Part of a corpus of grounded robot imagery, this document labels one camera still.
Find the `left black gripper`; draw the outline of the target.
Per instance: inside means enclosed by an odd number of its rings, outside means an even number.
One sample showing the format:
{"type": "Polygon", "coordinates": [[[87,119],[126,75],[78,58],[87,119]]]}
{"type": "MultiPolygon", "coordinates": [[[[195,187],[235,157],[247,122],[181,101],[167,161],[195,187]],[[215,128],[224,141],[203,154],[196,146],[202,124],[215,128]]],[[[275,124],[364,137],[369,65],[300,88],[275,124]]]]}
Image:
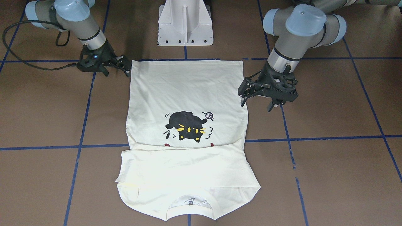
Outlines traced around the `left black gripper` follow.
{"type": "Polygon", "coordinates": [[[271,97],[271,102],[267,106],[267,112],[271,112],[273,108],[278,106],[278,100],[289,102],[296,100],[298,97],[296,90],[297,79],[290,70],[292,70],[292,67],[287,65],[285,66],[285,70],[279,73],[266,62],[258,78],[252,81],[252,86],[248,90],[249,95],[240,95],[242,99],[240,106],[244,107],[250,95],[271,97]]]}

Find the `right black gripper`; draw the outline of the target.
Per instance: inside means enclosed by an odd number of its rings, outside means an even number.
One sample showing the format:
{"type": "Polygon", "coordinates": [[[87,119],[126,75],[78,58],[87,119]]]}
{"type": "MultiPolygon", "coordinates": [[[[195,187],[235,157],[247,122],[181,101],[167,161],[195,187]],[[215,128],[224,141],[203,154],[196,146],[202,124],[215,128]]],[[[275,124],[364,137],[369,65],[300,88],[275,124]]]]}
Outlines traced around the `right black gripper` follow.
{"type": "Polygon", "coordinates": [[[116,56],[108,40],[98,49],[91,50],[88,45],[82,46],[77,68],[82,72],[100,73],[106,77],[109,71],[106,67],[114,67],[125,73],[126,77],[131,76],[132,62],[125,55],[116,56]]]}

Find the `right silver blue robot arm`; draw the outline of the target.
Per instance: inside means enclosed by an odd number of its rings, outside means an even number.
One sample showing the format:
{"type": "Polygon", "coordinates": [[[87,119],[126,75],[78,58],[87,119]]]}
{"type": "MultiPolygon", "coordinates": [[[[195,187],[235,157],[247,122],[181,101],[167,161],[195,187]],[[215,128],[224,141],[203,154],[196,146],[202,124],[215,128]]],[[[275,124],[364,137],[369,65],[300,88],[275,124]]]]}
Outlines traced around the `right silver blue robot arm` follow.
{"type": "Polygon", "coordinates": [[[131,75],[132,62],[117,56],[90,13],[93,0],[36,0],[25,7],[26,17],[36,27],[71,31],[82,43],[77,68],[83,72],[109,75],[107,67],[131,75]]]}

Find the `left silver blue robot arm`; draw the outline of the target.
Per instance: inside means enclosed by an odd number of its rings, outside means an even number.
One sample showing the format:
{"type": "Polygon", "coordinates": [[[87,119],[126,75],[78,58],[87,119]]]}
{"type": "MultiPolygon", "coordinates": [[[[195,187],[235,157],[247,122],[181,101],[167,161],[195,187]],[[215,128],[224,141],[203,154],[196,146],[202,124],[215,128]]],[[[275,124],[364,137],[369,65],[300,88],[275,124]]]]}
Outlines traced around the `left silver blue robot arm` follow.
{"type": "Polygon", "coordinates": [[[241,106],[254,96],[271,98],[267,107],[293,102],[298,97],[294,70],[306,51],[328,46],[341,40],[347,30],[337,9],[352,4],[371,4],[401,7],[400,0],[297,0],[286,9],[271,9],[263,19],[267,34],[278,37],[258,76],[246,77],[238,88],[241,106]]]}

